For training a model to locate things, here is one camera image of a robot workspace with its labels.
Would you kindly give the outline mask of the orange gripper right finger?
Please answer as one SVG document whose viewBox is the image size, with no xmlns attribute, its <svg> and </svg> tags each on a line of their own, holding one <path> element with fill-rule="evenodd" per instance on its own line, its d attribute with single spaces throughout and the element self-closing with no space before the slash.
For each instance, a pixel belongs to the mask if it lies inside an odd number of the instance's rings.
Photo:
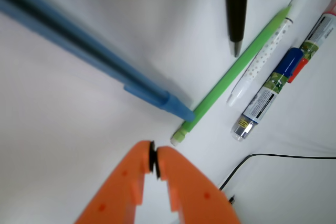
<svg viewBox="0 0 336 224">
<path fill-rule="evenodd" d="M 240 223 L 224 193 L 181 153 L 171 147 L 156 152 L 160 179 L 167 182 L 171 211 L 180 223 Z"/>
</svg>

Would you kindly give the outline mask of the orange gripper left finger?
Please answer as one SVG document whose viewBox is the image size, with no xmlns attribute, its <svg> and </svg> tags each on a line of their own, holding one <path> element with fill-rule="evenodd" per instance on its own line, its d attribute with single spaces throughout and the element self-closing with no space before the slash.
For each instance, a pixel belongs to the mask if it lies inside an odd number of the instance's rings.
<svg viewBox="0 0 336 224">
<path fill-rule="evenodd" d="M 154 142 L 136 143 L 80 214 L 76 223 L 134 223 L 145 174 L 153 172 Z"/>
</svg>

